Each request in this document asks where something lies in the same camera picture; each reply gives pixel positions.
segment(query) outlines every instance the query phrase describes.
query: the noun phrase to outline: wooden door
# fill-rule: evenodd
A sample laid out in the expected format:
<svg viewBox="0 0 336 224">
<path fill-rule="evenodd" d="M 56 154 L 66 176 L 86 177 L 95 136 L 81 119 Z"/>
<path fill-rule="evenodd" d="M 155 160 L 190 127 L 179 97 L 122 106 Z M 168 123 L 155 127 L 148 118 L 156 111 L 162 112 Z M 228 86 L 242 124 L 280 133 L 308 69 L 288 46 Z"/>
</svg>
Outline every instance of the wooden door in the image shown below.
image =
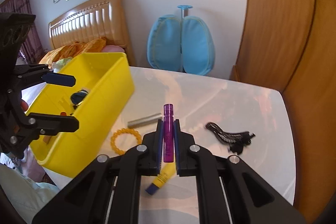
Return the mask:
<svg viewBox="0 0 336 224">
<path fill-rule="evenodd" d="M 241 82 L 282 92 L 300 60 L 315 0 L 248 0 L 236 62 Z"/>
<path fill-rule="evenodd" d="M 283 98 L 297 164 L 294 206 L 311 223 L 336 190 L 336 0 L 316 0 L 306 49 Z"/>
</svg>

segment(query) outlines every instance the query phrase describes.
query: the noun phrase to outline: orange bedding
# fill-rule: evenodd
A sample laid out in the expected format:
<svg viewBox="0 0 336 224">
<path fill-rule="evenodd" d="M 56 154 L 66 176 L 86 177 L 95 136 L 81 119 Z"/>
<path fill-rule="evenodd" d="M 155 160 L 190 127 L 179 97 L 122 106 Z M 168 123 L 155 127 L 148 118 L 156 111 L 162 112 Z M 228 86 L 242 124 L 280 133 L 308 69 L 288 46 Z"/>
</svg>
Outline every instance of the orange bedding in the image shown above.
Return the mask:
<svg viewBox="0 0 336 224">
<path fill-rule="evenodd" d="M 88 43 L 74 42 L 48 52 L 40 61 L 40 64 L 48 64 L 51 67 L 53 62 L 58 60 L 75 57 L 83 52 L 101 52 L 106 45 L 105 38 L 94 39 Z"/>
</svg>

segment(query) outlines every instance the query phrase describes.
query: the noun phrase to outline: purple tube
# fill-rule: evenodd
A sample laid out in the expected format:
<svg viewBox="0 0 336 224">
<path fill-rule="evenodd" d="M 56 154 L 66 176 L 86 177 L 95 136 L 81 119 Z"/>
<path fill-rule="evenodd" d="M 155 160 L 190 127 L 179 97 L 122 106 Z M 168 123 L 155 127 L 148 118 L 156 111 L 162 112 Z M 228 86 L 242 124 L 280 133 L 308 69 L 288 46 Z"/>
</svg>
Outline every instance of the purple tube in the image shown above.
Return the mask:
<svg viewBox="0 0 336 224">
<path fill-rule="evenodd" d="M 174 161 L 174 110 L 172 104 L 166 104 L 163 106 L 163 126 L 164 126 L 164 148 L 163 148 L 163 161 L 173 162 Z"/>
</svg>

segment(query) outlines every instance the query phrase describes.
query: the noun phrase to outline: wooden headboard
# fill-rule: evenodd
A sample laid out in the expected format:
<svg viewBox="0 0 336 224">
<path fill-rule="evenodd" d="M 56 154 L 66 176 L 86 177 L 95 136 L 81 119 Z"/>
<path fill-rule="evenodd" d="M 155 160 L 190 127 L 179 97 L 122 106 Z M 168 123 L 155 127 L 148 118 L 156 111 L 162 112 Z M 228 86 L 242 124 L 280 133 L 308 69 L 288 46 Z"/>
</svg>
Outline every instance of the wooden headboard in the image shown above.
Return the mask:
<svg viewBox="0 0 336 224">
<path fill-rule="evenodd" d="M 124 48 L 130 66 L 136 66 L 122 0 L 88 0 L 76 6 L 49 23 L 49 37 L 54 48 L 106 37 L 107 45 Z"/>
</svg>

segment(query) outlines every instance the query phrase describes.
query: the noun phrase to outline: white table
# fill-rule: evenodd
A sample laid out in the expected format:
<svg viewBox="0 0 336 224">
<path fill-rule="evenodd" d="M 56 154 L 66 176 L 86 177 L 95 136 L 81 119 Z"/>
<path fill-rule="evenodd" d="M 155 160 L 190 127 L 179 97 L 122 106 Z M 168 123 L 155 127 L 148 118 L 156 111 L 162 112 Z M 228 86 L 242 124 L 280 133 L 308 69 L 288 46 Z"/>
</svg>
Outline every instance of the white table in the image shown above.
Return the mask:
<svg viewBox="0 0 336 224">
<path fill-rule="evenodd" d="M 174 118 L 181 130 L 194 136 L 195 143 L 214 155 L 228 157 L 227 146 L 206 130 L 207 122 L 215 122 L 228 132 L 250 131 L 256 134 L 252 144 L 240 157 L 274 187 L 291 204 L 295 191 L 295 155 L 291 127 L 279 92 L 234 81 L 131 67 L 135 92 L 103 143 L 99 154 L 116 154 L 110 148 L 114 131 L 127 122 L 162 112 L 163 105 L 174 105 Z M 152 124 L 139 128 L 139 133 L 155 131 Z M 131 135 L 117 141 L 121 149 L 136 145 Z M 71 179 L 46 170 L 63 188 Z M 140 191 L 139 223 L 199 223 L 196 181 L 194 177 L 173 177 L 155 195 L 144 189 L 153 177 L 143 177 Z"/>
</svg>

